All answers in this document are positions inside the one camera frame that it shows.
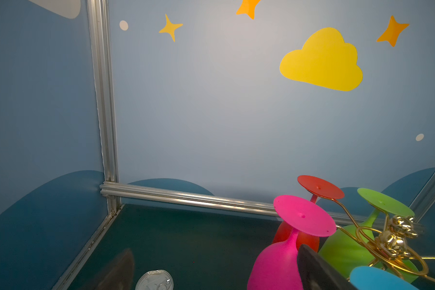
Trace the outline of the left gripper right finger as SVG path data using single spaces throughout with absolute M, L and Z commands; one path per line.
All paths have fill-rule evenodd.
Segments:
M 297 265 L 304 290 L 357 290 L 305 244 L 298 249 Z

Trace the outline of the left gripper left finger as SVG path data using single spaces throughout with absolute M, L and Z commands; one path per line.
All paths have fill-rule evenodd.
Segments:
M 127 248 L 84 284 L 83 289 L 130 290 L 134 280 L 134 270 L 134 255 L 131 249 Z

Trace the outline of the blue wine glass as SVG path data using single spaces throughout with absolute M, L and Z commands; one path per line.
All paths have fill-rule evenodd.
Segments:
M 353 269 L 350 283 L 358 290 L 418 290 L 405 280 L 375 267 Z

